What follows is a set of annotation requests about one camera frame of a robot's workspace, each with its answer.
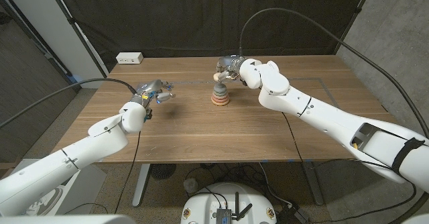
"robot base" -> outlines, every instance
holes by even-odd
[[[273,205],[258,191],[245,186],[244,184],[234,182],[220,182],[207,187],[213,193],[223,195],[228,204],[228,209],[225,210],[226,203],[223,197],[216,195],[221,202],[222,213],[232,213],[233,216],[243,215],[238,221],[236,217],[224,217],[218,220],[219,202],[215,196],[206,188],[201,189],[191,197],[185,204],[182,216],[180,217],[181,224],[198,223],[254,223],[254,224],[269,224],[276,223]],[[239,210],[236,210],[236,192],[239,193]]]

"black curtain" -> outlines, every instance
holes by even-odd
[[[268,7],[296,10],[341,37],[360,0],[64,0],[111,70],[119,52],[145,57],[237,54],[245,22]],[[243,38],[245,55],[332,54],[336,42],[303,19],[267,12]]]

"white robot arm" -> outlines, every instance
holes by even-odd
[[[128,144],[126,135],[138,133],[145,120],[150,119],[150,101],[160,103],[174,97],[163,93],[162,87],[170,90],[172,86],[161,80],[143,85],[118,115],[90,127],[88,137],[0,180],[0,216],[22,213],[79,170],[122,150]]]
[[[240,76],[251,89],[261,89],[259,102],[289,113],[335,139],[374,172],[398,183],[406,180],[429,192],[429,140],[402,126],[359,117],[290,86],[277,65],[238,56],[221,58],[219,80]]]

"wooden table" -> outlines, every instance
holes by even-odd
[[[304,93],[356,115],[384,121],[395,119],[381,106],[337,56],[256,56],[273,60],[290,84]],[[284,116],[259,104],[259,90],[240,81],[227,83],[230,103],[212,104],[218,57],[145,58],[138,65],[116,65],[109,78],[133,86],[154,79],[174,83],[176,98],[152,103],[153,117],[141,131],[136,162],[142,163],[133,198],[138,207],[143,198],[150,164],[190,162],[278,162],[352,158],[340,144],[297,117]],[[86,137],[94,123],[116,115],[130,100],[130,92],[114,82],[104,82],[82,110],[53,151]],[[138,135],[129,144],[102,160],[132,162]],[[315,171],[304,168],[316,204],[323,204]]]

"metal stand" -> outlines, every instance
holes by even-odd
[[[319,181],[317,179],[316,170],[310,169],[314,167],[313,162],[303,162],[302,166],[306,173],[308,185],[310,185],[310,189],[313,194],[314,203],[316,203],[316,205],[323,205],[324,201]]]
[[[143,200],[143,195],[146,190],[146,184],[150,177],[150,164],[142,164],[140,168],[139,179],[135,186],[133,197],[133,207],[139,207]]]

